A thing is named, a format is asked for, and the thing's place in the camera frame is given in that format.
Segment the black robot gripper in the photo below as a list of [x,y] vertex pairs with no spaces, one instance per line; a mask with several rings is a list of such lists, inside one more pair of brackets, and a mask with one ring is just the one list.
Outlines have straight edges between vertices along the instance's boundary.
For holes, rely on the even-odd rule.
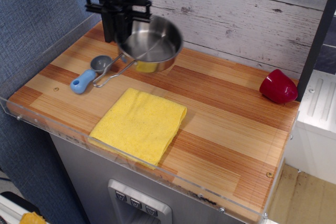
[[86,10],[100,13],[105,42],[124,43],[132,33],[132,20],[149,22],[150,0],[86,0]]

